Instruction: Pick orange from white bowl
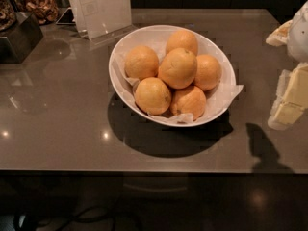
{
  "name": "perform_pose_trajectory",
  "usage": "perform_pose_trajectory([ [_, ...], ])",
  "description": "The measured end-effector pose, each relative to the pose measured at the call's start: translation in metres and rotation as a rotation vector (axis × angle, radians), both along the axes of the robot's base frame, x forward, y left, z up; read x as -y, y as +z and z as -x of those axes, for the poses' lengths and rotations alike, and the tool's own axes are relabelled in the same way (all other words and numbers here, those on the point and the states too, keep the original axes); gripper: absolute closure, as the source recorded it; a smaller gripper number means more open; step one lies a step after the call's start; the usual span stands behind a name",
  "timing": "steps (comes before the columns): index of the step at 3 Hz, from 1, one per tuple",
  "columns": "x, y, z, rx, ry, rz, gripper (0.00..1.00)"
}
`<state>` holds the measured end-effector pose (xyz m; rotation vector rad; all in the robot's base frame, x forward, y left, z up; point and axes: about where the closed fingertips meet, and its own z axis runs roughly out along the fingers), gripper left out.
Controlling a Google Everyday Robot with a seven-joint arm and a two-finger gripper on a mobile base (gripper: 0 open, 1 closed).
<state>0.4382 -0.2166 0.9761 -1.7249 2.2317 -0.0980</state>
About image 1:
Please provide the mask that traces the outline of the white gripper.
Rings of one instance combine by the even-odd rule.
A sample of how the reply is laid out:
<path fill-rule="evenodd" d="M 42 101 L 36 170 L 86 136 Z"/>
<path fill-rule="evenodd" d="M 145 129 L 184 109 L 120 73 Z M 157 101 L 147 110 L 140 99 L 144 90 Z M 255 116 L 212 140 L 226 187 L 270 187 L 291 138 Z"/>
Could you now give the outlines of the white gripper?
<path fill-rule="evenodd" d="M 293 70 L 283 70 L 278 79 L 268 126 L 286 130 L 308 109 L 308 1 L 289 20 L 266 38 L 266 44 L 287 44 L 288 53 L 300 64 Z"/>

